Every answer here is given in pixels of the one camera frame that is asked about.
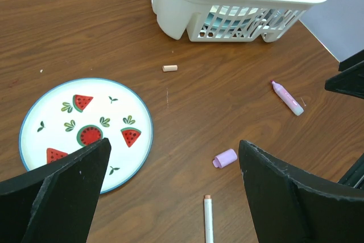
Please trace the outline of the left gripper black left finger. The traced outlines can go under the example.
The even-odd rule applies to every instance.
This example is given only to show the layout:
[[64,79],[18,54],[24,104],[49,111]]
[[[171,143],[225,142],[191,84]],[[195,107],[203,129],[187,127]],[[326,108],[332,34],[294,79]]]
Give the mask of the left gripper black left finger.
[[108,167],[107,138],[1,182],[1,242],[86,242]]

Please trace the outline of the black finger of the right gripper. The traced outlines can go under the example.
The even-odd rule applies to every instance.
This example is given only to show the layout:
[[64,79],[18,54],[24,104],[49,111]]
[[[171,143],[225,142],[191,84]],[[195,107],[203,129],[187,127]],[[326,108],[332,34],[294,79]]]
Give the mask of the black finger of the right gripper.
[[363,52],[340,62],[339,74],[327,79],[325,90],[363,99]]

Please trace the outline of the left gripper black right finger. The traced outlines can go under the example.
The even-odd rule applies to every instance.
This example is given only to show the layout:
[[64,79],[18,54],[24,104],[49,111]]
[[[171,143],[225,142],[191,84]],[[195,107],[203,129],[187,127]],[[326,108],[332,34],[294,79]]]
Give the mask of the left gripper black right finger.
[[363,189],[334,183],[241,140],[239,165],[259,242],[363,242]]

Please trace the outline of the pink highlighter pen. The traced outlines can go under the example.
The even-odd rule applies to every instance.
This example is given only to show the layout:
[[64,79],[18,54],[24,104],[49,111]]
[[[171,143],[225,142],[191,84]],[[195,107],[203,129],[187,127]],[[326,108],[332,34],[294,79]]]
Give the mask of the pink highlighter pen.
[[288,106],[288,108],[293,112],[293,114],[299,116],[304,112],[304,109],[300,106],[300,104],[291,96],[291,94],[282,85],[276,83],[274,80],[271,80],[271,84],[274,92]]

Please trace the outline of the purple highlighter cap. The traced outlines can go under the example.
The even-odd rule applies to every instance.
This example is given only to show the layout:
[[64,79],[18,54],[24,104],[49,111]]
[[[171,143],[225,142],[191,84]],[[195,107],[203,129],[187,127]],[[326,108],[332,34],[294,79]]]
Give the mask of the purple highlighter cap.
[[228,149],[216,155],[212,161],[215,168],[224,168],[227,165],[235,162],[238,159],[236,152],[233,149]]

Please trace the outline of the white peach-tipped pen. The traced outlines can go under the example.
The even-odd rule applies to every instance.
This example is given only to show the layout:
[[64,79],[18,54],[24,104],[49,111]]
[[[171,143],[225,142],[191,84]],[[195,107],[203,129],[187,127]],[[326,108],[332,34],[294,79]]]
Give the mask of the white peach-tipped pen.
[[205,224],[205,242],[214,243],[213,234],[213,204],[210,195],[204,196],[204,224]]

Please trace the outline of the peach pen cap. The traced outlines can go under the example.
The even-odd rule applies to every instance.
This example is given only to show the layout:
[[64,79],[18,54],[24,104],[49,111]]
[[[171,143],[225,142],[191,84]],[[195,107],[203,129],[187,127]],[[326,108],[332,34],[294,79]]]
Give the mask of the peach pen cap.
[[163,65],[162,66],[162,71],[163,72],[174,72],[178,70],[178,66],[177,65]]

